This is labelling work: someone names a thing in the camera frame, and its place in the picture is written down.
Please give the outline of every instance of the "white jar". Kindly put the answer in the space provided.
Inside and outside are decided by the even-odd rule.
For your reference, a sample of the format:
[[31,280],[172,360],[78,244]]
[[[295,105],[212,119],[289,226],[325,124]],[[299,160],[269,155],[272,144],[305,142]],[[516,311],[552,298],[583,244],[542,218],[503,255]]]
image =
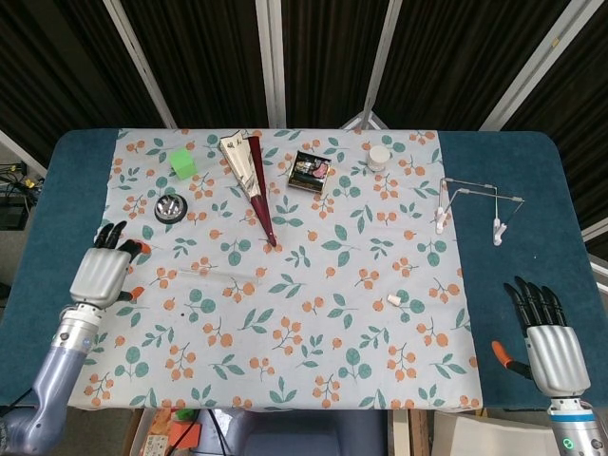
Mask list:
[[368,152],[368,168],[374,173],[383,171],[390,159],[390,151],[384,145],[375,145]]

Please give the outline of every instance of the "robotic hand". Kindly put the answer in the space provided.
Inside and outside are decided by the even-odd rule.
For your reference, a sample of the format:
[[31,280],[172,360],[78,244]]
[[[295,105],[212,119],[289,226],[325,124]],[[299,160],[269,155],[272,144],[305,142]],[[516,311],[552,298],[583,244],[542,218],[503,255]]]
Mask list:
[[142,245],[128,240],[116,249],[125,227],[108,223],[86,251],[69,292],[74,305],[61,313],[45,362],[32,390],[37,408],[9,408],[0,412],[0,454],[46,454],[62,437],[67,400],[83,367],[105,309],[117,300],[130,300],[122,292],[129,263]]
[[551,398],[547,411],[563,455],[606,456],[608,437],[591,406],[580,400],[591,386],[587,368],[574,330],[566,325],[560,301],[547,287],[515,277],[518,292],[504,284],[522,326],[530,365],[513,360],[503,345],[492,342],[492,349],[503,366],[533,380]]

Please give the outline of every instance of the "robotic finger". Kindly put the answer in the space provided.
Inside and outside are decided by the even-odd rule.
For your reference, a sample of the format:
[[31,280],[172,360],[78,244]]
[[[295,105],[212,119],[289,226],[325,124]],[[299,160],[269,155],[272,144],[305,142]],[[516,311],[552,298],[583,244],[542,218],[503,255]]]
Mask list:
[[118,250],[130,254],[131,261],[133,261],[135,257],[142,252],[142,245],[139,242],[129,239],[127,242],[121,245]]
[[526,337],[527,329],[532,326],[532,322],[530,321],[530,316],[528,314],[528,306],[523,301],[522,296],[511,285],[505,283],[504,289],[511,297],[511,301],[513,301],[515,312],[520,320],[520,327],[522,328],[523,337]]
[[560,300],[555,293],[553,293],[550,288],[542,287],[542,294],[544,295],[547,303],[549,303],[549,305],[553,308],[557,324],[560,326],[568,326],[566,324],[566,317],[563,315]]
[[107,237],[107,241],[105,242],[104,247],[106,249],[114,249],[116,247],[116,244],[118,243],[118,238],[121,236],[121,233],[123,232],[125,226],[126,221],[123,220],[118,223],[114,228],[112,228],[112,231],[110,232],[109,236]]
[[529,285],[521,277],[515,277],[515,283],[517,283],[520,290],[522,290],[523,299],[532,313],[532,326],[544,324],[542,321],[541,312],[539,312],[539,308],[537,307],[537,303],[532,296]]
[[95,239],[95,243],[93,244],[93,246],[96,249],[101,249],[101,248],[105,247],[105,241],[107,240],[107,235],[110,234],[110,231],[112,231],[112,228],[114,228],[114,223],[108,223],[104,228],[102,228],[102,230],[99,232],[99,235]]
[[534,299],[534,302],[535,302],[537,308],[540,308],[542,310],[541,318],[543,318],[543,324],[553,325],[554,324],[553,315],[550,312],[549,306],[548,306],[546,300],[544,299],[544,296],[542,295],[541,290],[539,289],[539,287],[537,287],[533,283],[528,283],[528,287],[530,288],[530,291],[532,292],[532,297]]

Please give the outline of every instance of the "white clip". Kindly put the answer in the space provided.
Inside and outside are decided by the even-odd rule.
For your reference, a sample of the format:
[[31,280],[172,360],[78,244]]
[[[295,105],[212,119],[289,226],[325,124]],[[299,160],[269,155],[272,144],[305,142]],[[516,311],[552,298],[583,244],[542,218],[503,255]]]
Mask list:
[[401,305],[401,298],[399,296],[395,296],[394,294],[389,294],[387,296],[387,301],[395,307],[399,307]]
[[435,233],[441,235],[444,232],[444,222],[446,221],[447,213],[444,208],[439,206],[435,211]]
[[494,218],[494,226],[492,232],[494,233],[494,245],[499,246],[503,243],[501,236],[506,231],[506,225],[501,223],[499,218]]

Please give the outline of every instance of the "black fingertip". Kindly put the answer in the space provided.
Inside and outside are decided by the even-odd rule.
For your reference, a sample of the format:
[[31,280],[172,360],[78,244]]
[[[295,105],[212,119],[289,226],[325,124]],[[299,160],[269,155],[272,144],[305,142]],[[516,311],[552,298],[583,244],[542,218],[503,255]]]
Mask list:
[[532,313],[532,317],[533,317],[532,324],[541,325],[542,324],[541,314],[536,307],[534,297],[532,297],[532,293],[530,292],[530,287],[528,286],[527,282],[519,276],[515,277],[515,282],[518,284],[518,286],[522,290],[522,299],[523,299],[525,307],[529,308],[530,312]]
[[106,249],[113,249],[116,247],[116,244],[118,244],[118,239],[121,236],[125,226],[126,221],[124,220],[116,224],[116,226],[112,229],[112,232],[107,237],[107,241],[105,242],[104,246]]
[[117,301],[132,301],[133,300],[133,294],[131,294],[130,292],[120,292],[118,293],[118,297],[116,298]]
[[95,239],[95,243],[93,244],[93,247],[95,247],[96,249],[101,249],[102,247],[104,247],[105,240],[107,239],[107,235],[109,234],[110,231],[112,231],[113,227],[114,227],[114,223],[108,223],[104,228],[102,228],[101,231],[99,232],[99,235],[97,235],[97,238]]
[[551,314],[551,308],[549,307],[548,302],[544,298],[544,294],[542,293],[541,289],[533,283],[530,283],[528,285],[530,286],[530,290],[532,291],[532,295],[534,296],[537,307],[541,309],[541,316],[544,318],[543,323],[546,325],[553,325],[554,315]]
[[542,287],[542,292],[547,297],[549,305],[553,308],[557,324],[560,326],[568,326],[566,323],[566,317],[563,314],[563,308],[561,307],[561,303],[557,295],[553,293],[553,290],[551,290],[549,287]]
[[131,261],[133,261],[135,257],[142,252],[142,248],[143,246],[140,242],[135,242],[135,248],[131,252]]
[[522,299],[522,296],[518,293],[518,291],[513,288],[510,284],[505,283],[504,289],[506,293],[511,298],[513,305],[515,306],[515,313],[517,314],[518,320],[520,322],[520,327],[522,328],[523,336],[526,337],[526,330],[532,326],[530,322],[530,317],[527,314],[525,303]]

